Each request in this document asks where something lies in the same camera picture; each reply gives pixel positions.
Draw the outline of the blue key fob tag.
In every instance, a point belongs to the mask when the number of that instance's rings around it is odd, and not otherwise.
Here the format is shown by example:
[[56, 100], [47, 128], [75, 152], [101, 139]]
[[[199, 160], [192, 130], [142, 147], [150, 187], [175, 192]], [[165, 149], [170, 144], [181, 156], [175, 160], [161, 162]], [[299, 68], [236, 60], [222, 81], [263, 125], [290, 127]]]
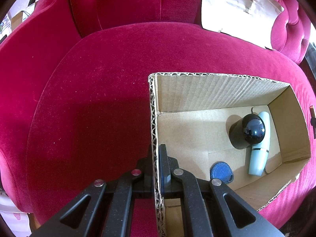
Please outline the blue key fob tag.
[[233, 182], [234, 174], [226, 162], [216, 162], [210, 168], [210, 178], [220, 179], [223, 183], [229, 184]]

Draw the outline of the brown cardboard box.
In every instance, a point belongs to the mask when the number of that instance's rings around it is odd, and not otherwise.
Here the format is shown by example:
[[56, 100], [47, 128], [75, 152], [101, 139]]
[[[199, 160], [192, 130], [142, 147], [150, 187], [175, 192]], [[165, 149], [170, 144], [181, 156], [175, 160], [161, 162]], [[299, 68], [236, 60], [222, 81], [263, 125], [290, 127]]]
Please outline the brown cardboard box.
[[[315, 141], [310, 107], [315, 95], [307, 79], [283, 80], [217, 73], [153, 73], [149, 76], [155, 207], [161, 236], [181, 236], [180, 204], [162, 196], [159, 148], [197, 178], [226, 162], [229, 187], [277, 227], [315, 186]], [[271, 139], [261, 176], [248, 173], [249, 149], [236, 149], [229, 128], [249, 113], [268, 112]]]

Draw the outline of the brown paper sheet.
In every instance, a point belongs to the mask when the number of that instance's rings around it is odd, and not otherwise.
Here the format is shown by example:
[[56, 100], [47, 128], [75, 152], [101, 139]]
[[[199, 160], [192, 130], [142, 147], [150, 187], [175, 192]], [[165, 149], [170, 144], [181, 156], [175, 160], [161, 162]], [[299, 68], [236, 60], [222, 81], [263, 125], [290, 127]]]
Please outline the brown paper sheet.
[[276, 0], [202, 0], [201, 25], [272, 50], [272, 27], [283, 11]]

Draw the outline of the white light-blue cosmetic bottle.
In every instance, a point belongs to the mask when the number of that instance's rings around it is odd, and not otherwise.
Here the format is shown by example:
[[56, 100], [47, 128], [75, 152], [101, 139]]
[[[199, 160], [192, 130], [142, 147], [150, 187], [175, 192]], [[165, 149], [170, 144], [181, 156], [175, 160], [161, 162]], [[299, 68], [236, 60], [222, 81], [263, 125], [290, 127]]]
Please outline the white light-blue cosmetic bottle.
[[271, 122], [270, 115], [266, 111], [260, 112], [259, 117], [263, 120], [265, 125], [265, 137], [260, 143], [252, 146], [248, 173], [253, 176], [261, 177], [269, 155], [271, 142]]

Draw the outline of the red velvet sofa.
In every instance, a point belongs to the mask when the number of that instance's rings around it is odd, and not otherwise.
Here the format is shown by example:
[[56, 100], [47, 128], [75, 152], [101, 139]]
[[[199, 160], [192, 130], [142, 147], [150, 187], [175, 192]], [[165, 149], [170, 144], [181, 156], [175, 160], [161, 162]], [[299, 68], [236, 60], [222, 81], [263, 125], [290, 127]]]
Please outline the red velvet sofa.
[[297, 0], [276, 2], [266, 50], [204, 30], [201, 0], [39, 0], [1, 44], [1, 181], [15, 206], [45, 223], [93, 180], [131, 169], [151, 140], [151, 73], [287, 82], [308, 118], [309, 18]]

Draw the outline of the cardboard boxes in background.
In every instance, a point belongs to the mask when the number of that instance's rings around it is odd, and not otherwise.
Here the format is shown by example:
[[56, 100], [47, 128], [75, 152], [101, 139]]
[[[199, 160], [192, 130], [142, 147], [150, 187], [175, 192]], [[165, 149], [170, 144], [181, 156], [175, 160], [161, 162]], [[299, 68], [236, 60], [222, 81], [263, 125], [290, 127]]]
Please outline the cardboard boxes in background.
[[35, 10], [39, 0], [16, 0], [1, 22], [1, 42], [3, 42]]

